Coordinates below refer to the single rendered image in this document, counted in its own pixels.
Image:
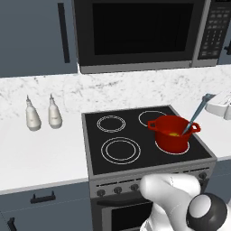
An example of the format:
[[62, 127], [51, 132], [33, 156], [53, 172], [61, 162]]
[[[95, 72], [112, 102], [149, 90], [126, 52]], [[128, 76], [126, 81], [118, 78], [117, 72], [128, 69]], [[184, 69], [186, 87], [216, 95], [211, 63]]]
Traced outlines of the grey-blue base cupboard door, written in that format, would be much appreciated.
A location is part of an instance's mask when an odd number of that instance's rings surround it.
[[17, 231], [92, 231], [89, 213], [66, 204], [3, 212], [5, 222], [14, 217]]

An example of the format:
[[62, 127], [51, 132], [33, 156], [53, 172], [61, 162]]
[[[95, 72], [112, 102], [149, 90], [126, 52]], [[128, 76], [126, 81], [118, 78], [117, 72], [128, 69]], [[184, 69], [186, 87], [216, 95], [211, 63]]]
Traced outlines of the grey-blue base cupboard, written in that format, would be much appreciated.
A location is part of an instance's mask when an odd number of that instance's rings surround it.
[[231, 199], [231, 160], [217, 162], [206, 192], [213, 193], [226, 203]]

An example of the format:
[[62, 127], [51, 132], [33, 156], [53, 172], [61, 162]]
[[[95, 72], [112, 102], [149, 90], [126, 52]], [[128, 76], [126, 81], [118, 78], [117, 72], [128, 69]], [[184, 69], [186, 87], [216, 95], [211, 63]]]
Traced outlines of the grey-blue wall cupboard door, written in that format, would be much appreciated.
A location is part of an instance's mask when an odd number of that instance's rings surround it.
[[231, 64], [231, 55], [227, 55], [226, 50], [224, 50], [224, 48], [228, 46], [231, 41], [231, 0], [222, 0], [222, 2], [227, 4], [227, 16], [225, 17], [226, 36], [223, 42], [222, 51], [220, 52], [217, 64], [228, 65]]
[[[70, 63], [64, 62], [58, 3], [64, 3]], [[0, 0], [0, 78], [77, 71], [72, 0]]]

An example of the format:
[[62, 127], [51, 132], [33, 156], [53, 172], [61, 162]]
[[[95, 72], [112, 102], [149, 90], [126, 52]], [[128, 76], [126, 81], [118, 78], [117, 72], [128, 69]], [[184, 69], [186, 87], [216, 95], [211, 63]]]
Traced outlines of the red pot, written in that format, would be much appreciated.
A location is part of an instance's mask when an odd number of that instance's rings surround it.
[[[147, 126], [154, 131], [155, 142], [160, 149], [169, 153], [183, 153], [188, 149], [189, 138], [200, 131], [199, 124], [193, 123], [188, 132], [182, 134], [188, 123], [188, 120], [177, 115], [162, 115], [148, 121]], [[178, 133], [180, 136], [170, 136], [171, 132]]]

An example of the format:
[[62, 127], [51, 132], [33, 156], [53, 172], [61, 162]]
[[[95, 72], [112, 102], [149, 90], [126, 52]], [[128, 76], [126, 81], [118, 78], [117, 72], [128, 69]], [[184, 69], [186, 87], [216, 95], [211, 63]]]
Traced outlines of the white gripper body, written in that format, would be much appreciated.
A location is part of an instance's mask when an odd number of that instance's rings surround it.
[[231, 120], [231, 91], [223, 91], [210, 99], [206, 110], [216, 116]]

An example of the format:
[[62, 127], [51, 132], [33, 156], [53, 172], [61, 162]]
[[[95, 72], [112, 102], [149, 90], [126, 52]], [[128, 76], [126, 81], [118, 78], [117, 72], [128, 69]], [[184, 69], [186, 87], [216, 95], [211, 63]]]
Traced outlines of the black and silver microwave oven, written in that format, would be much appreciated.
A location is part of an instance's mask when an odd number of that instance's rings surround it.
[[227, 4], [222, 0], [73, 0], [83, 74], [213, 67]]

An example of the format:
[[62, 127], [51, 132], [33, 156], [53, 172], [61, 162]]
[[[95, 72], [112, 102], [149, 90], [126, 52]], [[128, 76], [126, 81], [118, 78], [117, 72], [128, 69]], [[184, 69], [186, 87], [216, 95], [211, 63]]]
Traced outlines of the blue-grey spatula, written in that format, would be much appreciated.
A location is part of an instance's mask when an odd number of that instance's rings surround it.
[[183, 130], [182, 134], [185, 134], [185, 133], [188, 132], [188, 130], [192, 126], [193, 122], [195, 121], [195, 119], [197, 118], [197, 116], [200, 114], [200, 112], [202, 111], [202, 109], [205, 107], [205, 105], [207, 104], [207, 102], [210, 99], [212, 99], [214, 96], [215, 96], [214, 94], [207, 93], [205, 96], [202, 97], [201, 103], [199, 104], [198, 108], [196, 109], [196, 111], [193, 114], [192, 118], [190, 119], [189, 123], [187, 124], [187, 126]]

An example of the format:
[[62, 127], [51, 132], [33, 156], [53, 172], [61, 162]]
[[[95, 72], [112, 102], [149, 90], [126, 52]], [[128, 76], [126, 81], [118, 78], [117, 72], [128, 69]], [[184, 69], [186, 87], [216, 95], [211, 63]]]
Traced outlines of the grey-blue drawer front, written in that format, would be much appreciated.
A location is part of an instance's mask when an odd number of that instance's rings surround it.
[[[38, 197], [49, 196], [54, 191], [56, 199], [37, 204], [31, 204], [30, 200], [35, 194]], [[9, 212], [24, 208], [36, 208], [41, 206], [70, 202], [72, 200], [87, 199], [89, 197], [88, 182], [80, 182], [45, 189], [34, 189], [23, 192], [15, 192], [0, 195], [0, 211]]]

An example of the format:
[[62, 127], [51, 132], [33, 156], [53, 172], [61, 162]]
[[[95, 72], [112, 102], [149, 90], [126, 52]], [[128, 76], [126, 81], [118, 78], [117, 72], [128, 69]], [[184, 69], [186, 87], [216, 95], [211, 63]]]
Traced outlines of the white bottle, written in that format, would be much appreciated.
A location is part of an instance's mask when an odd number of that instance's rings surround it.
[[53, 129], [59, 129], [62, 126], [62, 117], [60, 110], [55, 103], [54, 97], [50, 96], [49, 105], [49, 124]]
[[42, 121], [33, 106], [30, 98], [26, 98], [26, 124], [31, 131], [38, 131], [42, 127]]

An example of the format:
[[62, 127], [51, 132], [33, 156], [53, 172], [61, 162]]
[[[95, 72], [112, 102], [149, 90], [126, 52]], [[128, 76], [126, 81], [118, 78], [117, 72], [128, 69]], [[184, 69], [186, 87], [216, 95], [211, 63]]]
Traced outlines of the black hob stove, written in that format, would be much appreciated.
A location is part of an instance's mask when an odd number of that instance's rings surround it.
[[[148, 121], [175, 114], [172, 106], [155, 106], [82, 115], [90, 202], [143, 199], [139, 190], [131, 191], [130, 187], [152, 173], [190, 174], [206, 188], [217, 158], [199, 137], [193, 134], [187, 151], [173, 154], [160, 149], [154, 132], [148, 129]], [[201, 172], [207, 174], [206, 179], [199, 178]], [[115, 187], [121, 187], [122, 192], [115, 194]], [[97, 195], [100, 189], [105, 190], [104, 197]]]

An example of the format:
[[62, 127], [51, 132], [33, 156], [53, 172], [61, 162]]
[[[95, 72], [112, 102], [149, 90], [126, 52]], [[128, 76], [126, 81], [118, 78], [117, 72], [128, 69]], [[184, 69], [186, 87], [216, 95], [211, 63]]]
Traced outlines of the oven door with window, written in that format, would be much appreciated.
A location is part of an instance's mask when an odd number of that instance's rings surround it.
[[104, 207], [97, 204], [103, 199], [91, 200], [93, 231], [139, 231], [143, 222], [151, 215], [152, 202], [125, 207]]

